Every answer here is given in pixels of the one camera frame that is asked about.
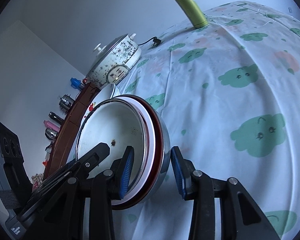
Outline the brown wooden sideboard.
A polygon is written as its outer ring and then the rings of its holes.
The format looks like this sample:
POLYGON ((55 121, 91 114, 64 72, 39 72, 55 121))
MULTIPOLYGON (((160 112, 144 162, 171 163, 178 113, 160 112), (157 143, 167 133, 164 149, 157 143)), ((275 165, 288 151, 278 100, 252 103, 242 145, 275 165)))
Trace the brown wooden sideboard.
POLYGON ((52 151, 44 170, 44 179, 53 175, 66 164, 83 116, 99 91, 95 85, 88 83, 79 93, 64 119, 56 141, 52 145, 52 151))

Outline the steel rice cooker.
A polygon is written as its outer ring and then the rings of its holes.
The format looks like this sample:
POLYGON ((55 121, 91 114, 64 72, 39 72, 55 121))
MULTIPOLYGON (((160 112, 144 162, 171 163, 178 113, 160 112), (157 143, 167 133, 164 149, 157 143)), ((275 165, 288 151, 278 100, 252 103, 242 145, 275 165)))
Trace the steel rice cooker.
POLYGON ((59 107, 64 112, 69 111, 73 104, 74 99, 68 94, 65 94, 59 98, 59 107))

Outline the red flower white plate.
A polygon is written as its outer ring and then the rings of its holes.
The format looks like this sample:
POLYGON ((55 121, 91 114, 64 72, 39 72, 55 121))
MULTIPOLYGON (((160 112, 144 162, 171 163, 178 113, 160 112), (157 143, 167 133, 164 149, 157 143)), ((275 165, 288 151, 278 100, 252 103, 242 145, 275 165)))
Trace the red flower white plate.
POLYGON ((82 121, 85 120, 85 118, 88 116, 88 114, 102 101, 111 99, 111 88, 110 84, 106 85, 96 96, 93 97, 92 103, 88 106, 88 109, 85 111, 85 114, 83 115, 82 121))

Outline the black thermos flask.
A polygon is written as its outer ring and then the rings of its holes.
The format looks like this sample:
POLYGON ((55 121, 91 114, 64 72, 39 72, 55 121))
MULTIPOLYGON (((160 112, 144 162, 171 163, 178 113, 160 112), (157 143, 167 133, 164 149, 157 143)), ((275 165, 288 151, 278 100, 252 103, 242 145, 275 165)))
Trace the black thermos flask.
POLYGON ((58 116, 56 113, 54 112, 49 112, 49 117, 51 120, 55 121, 56 123, 58 123, 59 125, 62 125, 64 122, 64 119, 61 118, 60 116, 58 116))

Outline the pink flower rimmed plate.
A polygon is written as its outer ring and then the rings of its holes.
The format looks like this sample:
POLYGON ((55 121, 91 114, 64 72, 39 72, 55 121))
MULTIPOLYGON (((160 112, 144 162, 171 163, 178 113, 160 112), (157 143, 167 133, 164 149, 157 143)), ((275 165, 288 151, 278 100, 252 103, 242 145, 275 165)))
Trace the pink flower rimmed plate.
POLYGON ((111 83, 110 88, 111 88, 110 98, 116 97, 120 94, 119 89, 117 88, 117 86, 115 84, 111 83))

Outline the stainless steel bowl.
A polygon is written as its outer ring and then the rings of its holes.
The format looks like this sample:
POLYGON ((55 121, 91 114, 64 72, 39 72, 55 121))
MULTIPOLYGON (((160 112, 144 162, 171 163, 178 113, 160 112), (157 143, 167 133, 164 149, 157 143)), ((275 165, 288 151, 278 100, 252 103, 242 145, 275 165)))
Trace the stainless steel bowl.
POLYGON ((170 161, 170 138, 160 115, 147 109, 150 128, 150 147, 145 155, 145 165, 137 176, 136 184, 123 200, 112 201, 113 210, 125 210, 149 199, 162 184, 170 161))

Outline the blue water bottle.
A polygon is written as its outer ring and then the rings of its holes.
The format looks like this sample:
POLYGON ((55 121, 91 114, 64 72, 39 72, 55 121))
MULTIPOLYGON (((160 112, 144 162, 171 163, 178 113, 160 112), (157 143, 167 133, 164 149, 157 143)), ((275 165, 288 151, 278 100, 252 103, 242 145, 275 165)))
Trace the blue water bottle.
POLYGON ((72 88, 77 89, 79 91, 81 91, 85 87, 85 85, 80 80, 73 77, 70 79, 70 83, 72 88))

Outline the pink thermos flask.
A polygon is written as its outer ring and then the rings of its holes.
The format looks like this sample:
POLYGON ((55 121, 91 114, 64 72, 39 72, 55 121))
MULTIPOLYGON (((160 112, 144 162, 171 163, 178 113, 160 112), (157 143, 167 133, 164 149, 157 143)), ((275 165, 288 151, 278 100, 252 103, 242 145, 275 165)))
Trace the pink thermos flask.
POLYGON ((46 128, 52 129, 56 132, 59 132, 60 127, 58 127, 57 125, 53 124, 52 122, 48 121, 48 120, 44 120, 44 125, 46 128))

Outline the steel kettle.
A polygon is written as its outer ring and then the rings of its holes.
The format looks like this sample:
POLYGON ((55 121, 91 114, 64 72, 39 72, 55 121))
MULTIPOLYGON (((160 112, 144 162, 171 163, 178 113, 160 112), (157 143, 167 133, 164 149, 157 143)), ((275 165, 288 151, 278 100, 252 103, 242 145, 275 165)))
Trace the steel kettle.
POLYGON ((58 135, 58 132, 56 132, 55 130, 53 130, 51 128, 46 128, 45 136, 47 137, 47 139, 55 140, 57 138, 57 135, 58 135))

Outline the red plastic bowl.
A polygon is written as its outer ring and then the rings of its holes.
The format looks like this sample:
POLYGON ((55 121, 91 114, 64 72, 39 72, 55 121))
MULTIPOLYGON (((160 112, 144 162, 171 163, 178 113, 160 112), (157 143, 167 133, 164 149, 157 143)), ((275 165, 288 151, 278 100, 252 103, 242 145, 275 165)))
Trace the red plastic bowl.
POLYGON ((170 143, 164 136, 168 135, 166 127, 156 110, 144 99, 136 95, 117 96, 133 105, 146 123, 145 165, 137 177, 136 185, 127 193, 123 200, 112 201, 113 210, 124 210, 151 198, 159 189, 166 176, 170 143))

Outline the floral electric cooking pot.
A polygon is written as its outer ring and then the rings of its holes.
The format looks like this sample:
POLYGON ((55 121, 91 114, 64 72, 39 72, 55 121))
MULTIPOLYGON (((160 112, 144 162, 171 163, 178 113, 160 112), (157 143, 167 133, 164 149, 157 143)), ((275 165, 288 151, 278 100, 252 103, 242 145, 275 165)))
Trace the floral electric cooking pot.
POLYGON ((98 44, 91 69, 86 75, 88 82, 103 89, 107 84, 118 84, 136 65, 141 57, 141 48, 134 41, 135 33, 115 38, 106 46, 98 44))

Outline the floral white tablecloth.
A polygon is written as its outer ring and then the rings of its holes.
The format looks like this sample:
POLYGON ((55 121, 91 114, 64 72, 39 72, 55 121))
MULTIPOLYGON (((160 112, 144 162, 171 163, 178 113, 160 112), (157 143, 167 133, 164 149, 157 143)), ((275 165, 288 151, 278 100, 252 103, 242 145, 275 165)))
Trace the floral white tablecloth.
POLYGON ((208 25, 143 47, 121 94, 162 117, 172 146, 213 178, 237 178, 281 239, 300 233, 300 21, 237 1, 208 25))

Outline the green thermos bottle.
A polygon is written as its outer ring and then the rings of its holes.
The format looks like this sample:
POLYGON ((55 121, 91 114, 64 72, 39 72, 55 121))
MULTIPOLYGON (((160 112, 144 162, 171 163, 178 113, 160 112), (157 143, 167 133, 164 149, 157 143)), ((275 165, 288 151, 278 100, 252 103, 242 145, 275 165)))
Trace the green thermos bottle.
POLYGON ((208 21, 194 0, 175 0, 196 29, 208 25, 208 21))

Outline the white enamel bowl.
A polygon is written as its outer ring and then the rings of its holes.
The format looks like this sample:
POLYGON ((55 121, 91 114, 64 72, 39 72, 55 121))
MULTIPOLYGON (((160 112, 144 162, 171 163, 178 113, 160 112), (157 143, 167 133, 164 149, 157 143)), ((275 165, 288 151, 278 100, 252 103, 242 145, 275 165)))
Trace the white enamel bowl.
POLYGON ((83 157, 99 143, 110 148, 110 154, 91 171, 93 175, 110 168, 113 161, 121 159, 126 147, 134 149, 132 170, 126 194, 120 202, 135 195, 148 153, 148 134, 145 120, 137 108, 121 97, 99 103, 85 118, 76 142, 76 159, 83 157))

